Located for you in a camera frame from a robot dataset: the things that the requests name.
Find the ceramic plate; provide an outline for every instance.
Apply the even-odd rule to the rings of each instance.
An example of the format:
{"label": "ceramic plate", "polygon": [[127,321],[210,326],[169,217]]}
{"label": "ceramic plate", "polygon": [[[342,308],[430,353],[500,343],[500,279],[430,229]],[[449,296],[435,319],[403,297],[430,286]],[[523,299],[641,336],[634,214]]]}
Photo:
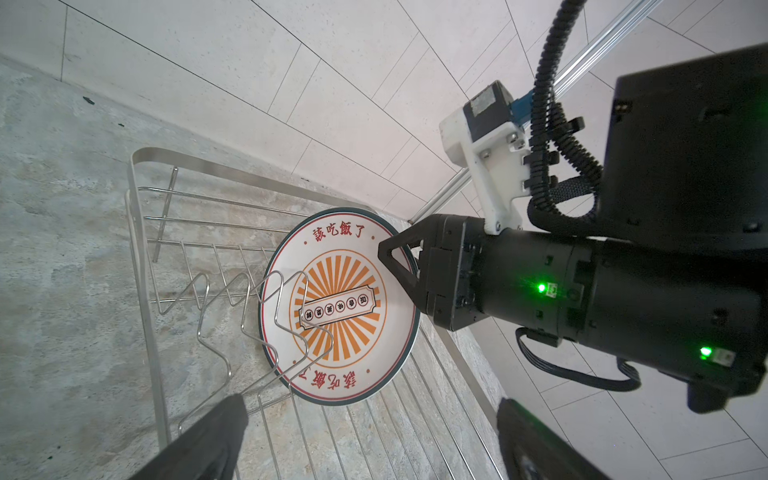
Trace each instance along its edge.
{"label": "ceramic plate", "polygon": [[[259,330],[277,349],[277,374],[292,366],[287,377],[300,374],[293,379],[297,395],[322,405],[358,402],[378,392],[405,362],[419,311],[377,257],[379,242],[396,233],[371,212],[335,208],[304,220],[277,247],[267,273],[279,270],[287,280],[303,270],[306,280],[298,276],[285,285],[279,309],[276,296],[260,306]],[[392,255],[415,271],[410,252]],[[272,275],[263,292],[279,284]],[[275,324],[276,309],[277,323],[289,331]],[[302,318],[329,330],[334,341]],[[309,346],[304,360],[302,338]],[[273,352],[264,352],[275,366]]]}

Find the stainless steel wire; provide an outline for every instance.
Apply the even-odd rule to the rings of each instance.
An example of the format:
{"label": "stainless steel wire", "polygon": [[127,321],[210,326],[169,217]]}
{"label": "stainless steel wire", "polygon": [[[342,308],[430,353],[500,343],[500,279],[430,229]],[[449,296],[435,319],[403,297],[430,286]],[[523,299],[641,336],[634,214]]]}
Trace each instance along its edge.
{"label": "stainless steel wire", "polygon": [[[324,332],[328,338],[330,338],[330,344],[327,344],[326,351],[321,352],[319,355],[313,355],[313,358],[310,358],[310,348],[309,343],[307,340],[301,336],[300,334],[292,331],[289,328],[286,328],[284,323],[281,323],[279,318],[279,311],[280,311],[280,304],[284,300],[284,289],[286,286],[289,287],[291,291],[293,291],[293,286],[296,286],[299,284],[299,282],[302,282],[304,284],[307,283],[308,277],[305,272],[298,271],[293,273],[288,278],[285,278],[283,273],[280,271],[271,271],[267,275],[262,275],[262,272],[254,270],[254,263],[249,263],[246,253],[258,253],[261,252],[261,255],[263,256],[263,259],[268,262],[270,259],[270,256],[268,253],[272,253],[275,251],[274,245],[262,245],[262,246],[254,246],[254,245],[245,245],[245,244],[239,244],[239,243],[208,243],[204,241],[200,241],[196,236],[189,237],[186,234],[181,234],[180,230],[177,228],[174,228],[174,231],[172,233],[171,239],[165,239],[163,238],[163,235],[165,235],[165,226],[167,223],[175,222],[178,224],[183,225],[201,225],[205,227],[215,227],[220,229],[245,229],[245,230],[257,230],[257,231],[265,231],[269,233],[287,233],[288,230],[281,229],[281,228],[272,228],[268,226],[262,226],[262,225],[248,225],[248,224],[239,224],[239,223],[225,223],[225,222],[219,222],[219,221],[213,221],[213,220],[198,220],[194,218],[187,217],[189,214],[186,214],[183,212],[183,208],[180,208],[180,205],[177,205],[174,207],[174,212],[178,212],[178,217],[169,217],[168,212],[171,208],[171,199],[173,197],[188,197],[195,200],[199,200],[199,203],[205,204],[206,202],[214,202],[216,204],[224,204],[227,206],[235,206],[235,207],[245,207],[245,208],[252,208],[256,210],[268,210],[270,212],[274,212],[275,214],[286,214],[286,215],[292,215],[295,217],[306,217],[306,215],[298,214],[296,212],[291,212],[289,210],[281,210],[276,209],[272,207],[264,207],[256,204],[249,204],[246,202],[241,202],[237,200],[230,200],[230,199],[223,199],[223,198],[216,198],[216,197],[210,197],[208,195],[204,194],[197,194],[197,193],[191,193],[191,192],[183,192],[175,190],[175,186],[177,183],[177,178],[180,175],[184,175],[183,171],[180,171],[179,167],[174,167],[174,169],[171,172],[172,178],[170,179],[168,183],[168,188],[159,188],[159,187],[136,187],[135,186],[135,180],[133,178],[130,178],[131,180],[131,186],[133,190],[129,190],[128,194],[126,195],[126,204],[127,204],[127,211],[129,212],[130,217],[133,219],[133,224],[138,225],[138,228],[131,228],[131,239],[134,242],[134,249],[138,253],[142,253],[144,255],[144,258],[146,259],[146,262],[141,262],[138,257],[141,255],[134,255],[134,250],[131,251],[132,256],[134,257],[134,269],[137,272],[137,283],[139,283],[139,294],[140,294],[140,303],[142,305],[151,305],[154,303],[156,306],[156,310],[154,311],[156,315],[158,316],[167,316],[168,313],[171,310],[178,309],[178,306],[182,303],[187,303],[189,305],[189,302],[192,302],[194,307],[189,306],[188,308],[191,308],[192,310],[197,309],[197,328],[195,330],[195,337],[196,342],[200,344],[204,350],[209,351],[213,353],[213,357],[217,359],[218,362],[221,362],[221,364],[224,366],[223,373],[221,374],[221,379],[219,382],[216,383],[214,386],[214,389],[210,391],[210,393],[207,393],[205,398],[198,402],[192,409],[190,409],[188,412],[185,412],[181,419],[178,422],[176,431],[177,434],[180,434],[184,430],[184,426],[194,417],[197,415],[202,415],[204,411],[207,409],[212,408],[214,400],[220,396],[223,395],[224,392],[230,391],[231,388],[230,384],[232,383],[233,377],[237,376],[239,378],[240,374],[233,374],[233,368],[232,368],[232,362],[230,360],[230,357],[227,355],[226,352],[224,352],[220,347],[215,346],[220,344],[220,340],[218,339],[211,339],[208,338],[207,335],[204,335],[204,323],[209,324],[209,322],[214,322],[213,318],[210,318],[213,314],[212,312],[214,309],[212,309],[212,304],[216,302],[220,296],[226,296],[227,302],[221,303],[219,301],[217,305],[219,305],[216,308],[217,313],[219,313],[219,308],[224,309],[234,309],[234,308],[242,308],[242,313],[240,314],[240,333],[243,334],[246,338],[249,339],[250,342],[253,342],[253,345],[256,347],[257,354],[261,350],[261,347],[265,349],[269,353],[269,355],[272,357],[272,364],[273,366],[269,369],[262,369],[258,374],[258,378],[254,381],[246,381],[245,383],[241,383],[241,385],[245,385],[244,388],[239,389],[239,393],[243,395],[245,400],[248,403],[252,403],[253,399],[255,398],[256,405],[253,405],[247,410],[248,416],[251,417],[253,415],[258,415],[261,420],[261,428],[263,428],[263,432],[265,435],[263,435],[263,438],[266,438],[266,443],[269,446],[269,453],[271,456],[271,461],[273,464],[273,468],[275,471],[275,476],[279,480],[282,480],[282,478],[285,478],[286,475],[288,475],[288,472],[291,472],[292,470],[288,466],[288,464],[285,463],[285,456],[286,453],[283,452],[280,455],[279,449],[282,448],[281,445],[276,443],[276,436],[275,432],[272,431],[270,428],[270,422],[269,417],[266,414],[266,411],[270,408],[277,408],[277,406],[285,405],[285,402],[290,401],[290,407],[287,407],[290,409],[290,411],[293,412],[293,415],[296,419],[296,426],[298,433],[300,434],[300,438],[303,444],[303,450],[306,453],[306,472],[309,474],[311,472],[312,477],[315,480],[319,480],[321,477],[320,472],[323,473],[322,477],[325,478],[330,470],[329,464],[327,463],[329,461],[329,457],[318,456],[318,451],[312,447],[310,438],[308,435],[310,434],[309,431],[307,431],[307,413],[304,411],[304,409],[300,409],[299,402],[303,402],[304,400],[300,400],[296,398],[296,393],[294,391],[294,382],[296,378],[299,375],[302,375],[303,372],[306,372],[308,369],[310,369],[312,366],[317,364],[321,359],[328,356],[335,345],[336,339],[334,338],[333,334],[329,329],[327,329],[325,326],[316,325],[314,323],[311,323],[307,321],[303,316],[300,316],[300,322],[305,326],[309,328],[317,328]],[[130,201],[131,195],[135,195],[136,199],[138,199],[139,192],[146,192],[147,194],[156,194],[164,196],[164,202],[162,203],[162,214],[159,217],[151,216],[151,215],[143,215],[141,213],[141,207],[138,201]],[[194,209],[190,209],[193,212],[197,212],[197,208],[199,205],[195,205]],[[157,236],[155,238],[146,238],[144,234],[144,221],[151,221],[151,222],[160,222],[159,227],[156,230]],[[148,249],[148,245],[150,243],[154,244],[154,249],[150,252]],[[167,261],[165,263],[156,263],[157,259],[159,257],[160,253],[160,246],[166,245],[166,246],[172,246],[172,247],[178,247],[182,253],[183,258],[183,264],[179,264],[180,272],[183,274],[185,279],[188,279],[188,283],[184,286],[184,288],[179,291],[174,288],[173,285],[170,286],[159,286],[158,280],[160,278],[167,278],[165,275],[161,275],[160,277],[157,276],[157,273],[155,272],[155,268],[167,268]],[[216,266],[213,269],[213,272],[215,272],[216,268],[218,269],[218,272],[214,274],[214,276],[221,278],[221,281],[223,282],[223,287],[218,289],[217,291],[213,291],[213,284],[211,282],[211,278],[209,278],[209,273],[206,273],[204,271],[200,271],[201,269],[198,268],[197,262],[200,259],[200,256],[196,253],[192,253],[193,249],[208,249],[212,250],[214,253],[214,258],[216,261]],[[222,257],[221,256],[221,250],[229,250],[229,251],[237,251],[239,252],[239,260],[236,262],[236,264],[231,264],[231,258],[230,257]],[[144,290],[142,288],[141,282],[140,282],[140,272],[148,273],[148,279],[152,282],[153,286],[150,288],[147,288]],[[168,288],[168,291],[175,291],[177,293],[170,293],[170,294],[162,294],[161,292],[164,291],[164,289]],[[146,298],[143,298],[142,291],[145,292]],[[300,346],[302,357],[300,360],[298,360],[295,364],[288,366],[284,370],[280,370],[279,368],[279,352],[277,351],[277,348],[265,342],[262,338],[260,338],[259,333],[255,333],[252,331],[252,328],[249,328],[249,305],[255,300],[257,302],[257,306],[260,308],[261,306],[265,306],[264,312],[270,311],[271,308],[274,306],[274,314],[270,315],[269,321],[271,321],[277,328],[280,328],[281,330],[289,333],[290,335],[294,336],[296,338],[297,344]],[[303,308],[304,303],[306,302],[306,297],[302,298],[301,301],[301,307]],[[149,318],[148,320],[145,317],[145,315],[151,316],[151,310],[149,313],[144,312],[142,310],[142,316],[143,321],[145,324],[151,324],[154,325],[154,320]],[[147,328],[145,327],[145,335],[154,335],[152,331],[148,332]],[[432,344],[429,342],[429,339],[426,339],[430,352],[432,354],[432,357],[430,359],[431,361],[437,362],[440,365],[440,368],[442,369],[443,374],[446,378],[448,378],[449,384],[451,386],[451,390],[453,394],[456,396],[456,399],[459,401],[459,403],[462,405],[462,408],[464,409],[464,412],[467,415],[467,418],[469,419],[470,423],[472,424],[472,428],[475,430],[475,433],[478,436],[478,439],[483,444],[483,448],[485,449],[485,453],[487,455],[486,459],[483,458],[475,458],[477,462],[482,461],[490,461],[491,464],[493,464],[493,467],[496,468],[495,460],[492,457],[492,454],[486,447],[485,443],[483,442],[483,438],[480,436],[480,433],[478,431],[477,426],[473,422],[472,418],[469,416],[468,410],[465,407],[464,403],[462,402],[462,398],[459,396],[458,390],[456,389],[456,386],[453,384],[451,379],[448,376],[448,373],[445,369],[445,367],[442,365],[443,359],[441,359],[435,349],[432,347]],[[147,339],[147,345],[150,345],[150,340]],[[394,455],[395,451],[399,451],[399,449],[402,447],[403,453],[405,457],[407,458],[407,463],[409,464],[411,471],[413,471],[413,475],[416,475],[418,478],[421,474],[420,471],[423,471],[425,468],[424,460],[429,464],[429,477],[436,477],[436,478],[451,478],[455,479],[457,478],[457,471],[455,470],[455,466],[451,465],[451,462],[449,461],[448,456],[448,445],[452,444],[453,448],[455,448],[459,455],[461,456],[463,465],[465,466],[469,476],[472,478],[475,478],[475,472],[473,471],[473,468],[470,466],[470,459],[465,457],[465,453],[462,451],[462,446],[459,444],[457,438],[454,436],[452,432],[452,427],[449,425],[449,422],[445,418],[445,416],[442,413],[442,409],[445,408],[445,399],[440,399],[435,396],[435,393],[432,391],[430,385],[427,383],[426,378],[424,374],[422,373],[422,369],[419,366],[419,364],[416,362],[416,359],[413,355],[409,356],[409,362],[412,362],[414,364],[414,367],[416,368],[419,375],[422,377],[422,384],[424,386],[423,389],[420,389],[418,385],[413,384],[412,381],[408,378],[408,376],[401,372],[396,379],[402,378],[406,382],[406,386],[408,389],[408,393],[410,394],[410,397],[413,400],[413,403],[415,403],[416,409],[410,409],[404,402],[403,394],[405,392],[401,392],[401,389],[398,387],[396,382],[392,383],[392,387],[394,389],[395,397],[392,397],[391,400],[387,400],[385,396],[378,392],[375,395],[378,395],[381,399],[381,402],[383,404],[383,409],[379,410],[379,413],[383,416],[377,417],[374,415],[373,408],[371,406],[371,400],[375,398],[369,397],[368,399],[364,400],[363,402],[366,405],[367,413],[370,417],[370,424],[365,424],[364,427],[360,426],[360,422],[364,421],[364,418],[359,417],[359,411],[355,412],[353,414],[353,411],[349,406],[345,407],[331,407],[331,406],[320,406],[319,412],[323,415],[322,424],[324,424],[324,429],[327,431],[327,436],[329,437],[329,441],[332,444],[333,447],[333,454],[335,454],[336,462],[338,462],[338,465],[341,470],[340,475],[335,474],[334,478],[340,478],[344,477],[345,480],[349,480],[349,478],[358,478],[360,475],[360,470],[357,468],[360,467],[360,465],[350,465],[349,463],[345,463],[345,455],[342,453],[342,443],[344,445],[348,445],[348,442],[350,439],[352,439],[353,442],[356,443],[356,448],[359,449],[359,451],[362,453],[363,460],[365,463],[365,467],[363,468],[363,471],[367,470],[367,474],[370,476],[371,479],[378,478],[382,472],[377,471],[377,468],[374,467],[372,460],[375,457],[375,450],[377,449],[377,445],[380,443],[380,445],[383,447],[383,454],[386,457],[386,464],[389,467],[389,470],[391,471],[392,475],[397,477],[399,475],[398,472],[400,470],[396,468],[396,462],[394,461],[394,458],[392,455]],[[157,376],[153,376],[153,392],[155,390],[161,392],[162,395],[162,385],[160,380],[156,380]],[[275,392],[274,388],[282,389],[285,388],[284,394],[278,394],[273,395],[270,393],[269,399],[266,399],[266,394],[268,392]],[[419,399],[419,395],[417,394],[417,390],[421,391],[422,393],[426,393],[429,395],[429,398],[432,400],[431,405],[425,405],[423,402]],[[281,412],[285,412],[285,407],[281,407]],[[337,417],[342,417],[343,422],[346,422],[346,419],[349,419],[349,423],[351,423],[352,430],[353,430],[353,436],[350,438],[340,438],[338,435],[344,435],[343,430],[338,430],[338,427],[334,426],[334,423],[331,421],[331,415],[329,409],[341,409],[346,408],[346,415],[334,415],[334,420],[338,421]],[[445,425],[445,431],[450,435],[449,443],[446,444],[445,441],[447,440],[445,436],[439,432],[439,429],[436,428],[432,424],[432,420],[430,419],[428,412],[432,412],[432,417],[436,417],[439,415],[439,417],[442,419],[442,422]],[[384,426],[382,425],[382,422],[384,422],[387,425],[388,429],[392,429],[395,433],[396,439],[392,439],[392,441],[396,443],[392,443],[392,441],[385,441],[384,437],[382,436],[382,430],[381,428]],[[429,436],[420,435],[419,430],[417,429],[417,425],[421,424],[426,425],[426,428],[429,430]],[[319,426],[314,423],[315,425],[313,429],[319,428]],[[158,424],[158,432],[161,432],[161,426]],[[367,440],[364,440],[362,435],[373,435],[373,437],[366,437]],[[316,435],[317,433],[315,430],[312,432],[313,435],[313,442],[316,442]],[[413,437],[415,437],[415,442],[413,442],[410,446],[408,446],[408,441],[412,441]],[[442,460],[442,463],[445,464],[445,470],[443,470],[439,465],[433,463],[432,455],[430,455],[430,451],[434,452],[432,450],[432,447],[430,445],[434,443],[436,448],[438,449],[438,452],[440,454],[440,458]],[[294,457],[294,461],[298,460],[300,462],[300,459],[296,457],[297,452],[291,452],[290,456]],[[400,466],[407,468],[406,465],[400,463]],[[250,480],[249,475],[247,474],[247,470],[243,470],[243,466],[239,465],[236,470],[236,475],[238,479],[242,480]],[[384,473],[386,477],[390,477],[389,473]],[[504,478],[501,473],[498,473],[499,478]]]}

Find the red chinese text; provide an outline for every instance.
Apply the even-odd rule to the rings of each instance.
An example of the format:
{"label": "red chinese text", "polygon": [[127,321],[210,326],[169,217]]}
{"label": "red chinese text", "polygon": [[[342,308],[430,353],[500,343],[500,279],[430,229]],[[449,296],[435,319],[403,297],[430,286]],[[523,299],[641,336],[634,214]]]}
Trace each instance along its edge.
{"label": "red chinese text", "polygon": [[335,374],[328,375],[328,390],[335,390],[341,383],[341,380],[336,378]]}
{"label": "red chinese text", "polygon": [[352,371],[344,375],[344,388],[348,389],[353,386],[355,386],[355,373]]}
{"label": "red chinese text", "polygon": [[315,370],[315,379],[312,381],[312,385],[320,389],[323,387],[323,383],[325,382],[326,382],[326,374]]}
{"label": "red chinese text", "polygon": [[318,242],[326,237],[326,235],[323,233],[323,229],[320,227],[317,227],[315,230],[312,230],[312,235],[315,236],[315,240],[317,240]]}

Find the wire rack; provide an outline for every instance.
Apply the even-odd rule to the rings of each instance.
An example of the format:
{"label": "wire rack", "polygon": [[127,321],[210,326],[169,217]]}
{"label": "wire rack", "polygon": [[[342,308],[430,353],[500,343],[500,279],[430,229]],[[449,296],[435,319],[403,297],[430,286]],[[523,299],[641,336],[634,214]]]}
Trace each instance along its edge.
{"label": "wire rack", "polygon": [[[266,362],[263,346],[275,358],[280,353],[259,337],[254,307],[278,306],[285,285],[306,276],[265,276],[275,246],[328,206],[372,209],[160,148],[136,151],[128,177],[131,254],[161,449],[217,400],[240,392],[250,418],[236,470],[243,480],[506,478],[494,433],[426,317],[401,372],[351,406],[295,396],[289,386],[302,362],[279,376]],[[277,287],[262,292],[272,277],[280,279]],[[291,332],[274,311],[270,320]],[[291,333],[307,358],[306,340]]]}

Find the cable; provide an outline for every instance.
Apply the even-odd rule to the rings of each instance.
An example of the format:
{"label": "cable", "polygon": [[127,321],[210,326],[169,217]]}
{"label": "cable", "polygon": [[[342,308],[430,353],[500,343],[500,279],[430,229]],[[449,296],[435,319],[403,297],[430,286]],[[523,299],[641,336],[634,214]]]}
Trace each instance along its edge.
{"label": "cable", "polygon": [[637,370],[633,366],[628,365],[625,359],[620,359],[619,357],[616,357],[616,366],[618,367],[619,372],[629,377],[626,380],[603,379],[575,370],[565,369],[538,358],[527,346],[525,346],[521,339],[523,335],[528,335],[529,332],[533,331],[534,330],[522,326],[515,330],[515,336],[517,337],[518,346],[523,352],[523,355],[537,369],[543,370],[554,376],[559,376],[562,379],[573,380],[574,382],[579,382],[586,386],[591,386],[596,389],[610,390],[612,392],[631,392],[632,390],[640,388],[640,374],[637,373]]}

